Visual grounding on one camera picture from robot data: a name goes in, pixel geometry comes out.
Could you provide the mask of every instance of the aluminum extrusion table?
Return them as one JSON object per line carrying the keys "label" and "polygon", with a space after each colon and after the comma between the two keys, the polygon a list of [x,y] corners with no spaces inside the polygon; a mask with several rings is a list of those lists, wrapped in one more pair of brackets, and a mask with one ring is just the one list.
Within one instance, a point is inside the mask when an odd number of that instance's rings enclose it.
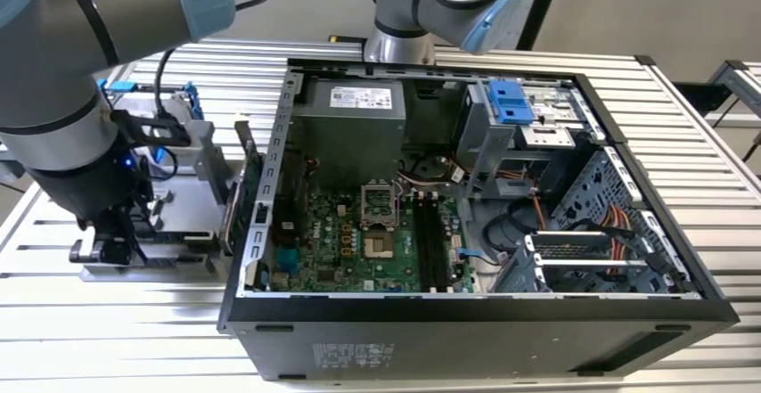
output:
{"label": "aluminum extrusion table", "polygon": [[[243,156],[232,129],[240,117],[267,149],[288,57],[356,61],[360,47],[206,40],[172,57],[164,83],[190,80],[198,87],[214,142],[228,157]],[[112,78],[149,84],[157,59],[122,67]],[[239,342],[214,330],[222,284],[81,282],[80,268],[68,262],[81,233],[72,216],[32,186],[0,229],[0,390],[761,390],[761,184],[658,67],[630,56],[472,57],[449,48],[439,49],[437,59],[441,66],[587,75],[741,323],[618,381],[264,383]]]}

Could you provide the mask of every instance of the side panel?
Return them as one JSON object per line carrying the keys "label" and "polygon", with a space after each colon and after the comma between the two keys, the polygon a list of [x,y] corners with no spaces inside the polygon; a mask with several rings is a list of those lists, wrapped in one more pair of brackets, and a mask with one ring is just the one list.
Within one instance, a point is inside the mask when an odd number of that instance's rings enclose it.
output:
{"label": "side panel", "polygon": [[686,347],[711,324],[692,323],[700,333],[603,321],[230,326],[259,374],[276,381],[547,378],[600,369],[619,376]]}

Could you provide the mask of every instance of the sticker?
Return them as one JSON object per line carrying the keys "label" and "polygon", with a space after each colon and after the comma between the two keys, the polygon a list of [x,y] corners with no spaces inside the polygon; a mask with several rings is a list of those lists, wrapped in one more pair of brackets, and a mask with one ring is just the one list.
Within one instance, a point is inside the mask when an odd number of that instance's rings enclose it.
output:
{"label": "sticker", "polygon": [[331,108],[392,110],[391,89],[335,87],[331,90]]}
{"label": "sticker", "polygon": [[393,344],[312,344],[313,362],[319,368],[387,368],[393,357]]}
{"label": "sticker", "polygon": [[451,181],[457,184],[461,182],[461,177],[464,176],[464,170],[460,168],[453,169],[453,173],[451,174]]}

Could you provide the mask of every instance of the blue plastic clip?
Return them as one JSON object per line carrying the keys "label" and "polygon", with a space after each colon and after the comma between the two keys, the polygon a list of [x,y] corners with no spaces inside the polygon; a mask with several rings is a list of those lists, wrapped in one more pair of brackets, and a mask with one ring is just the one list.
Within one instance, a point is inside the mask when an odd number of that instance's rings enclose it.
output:
{"label": "blue plastic clip", "polygon": [[181,90],[189,97],[189,114],[192,119],[202,119],[201,98],[198,97],[197,87],[192,83],[188,83]]}
{"label": "blue plastic clip", "polygon": [[459,257],[480,258],[483,256],[483,252],[479,250],[468,250],[465,248],[456,248],[456,254]]}
{"label": "blue plastic clip", "polygon": [[132,93],[137,89],[137,83],[134,81],[114,81],[108,90],[114,93]]}
{"label": "blue plastic clip", "polygon": [[488,81],[488,100],[502,124],[531,124],[534,111],[527,105],[523,88],[515,81]]}

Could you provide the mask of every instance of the white wall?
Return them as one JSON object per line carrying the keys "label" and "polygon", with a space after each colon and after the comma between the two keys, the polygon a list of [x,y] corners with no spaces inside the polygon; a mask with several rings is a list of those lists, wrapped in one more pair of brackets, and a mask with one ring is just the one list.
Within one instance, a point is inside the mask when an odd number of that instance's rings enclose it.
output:
{"label": "white wall", "polygon": [[648,54],[674,80],[761,60],[761,0],[554,0],[535,49]]}

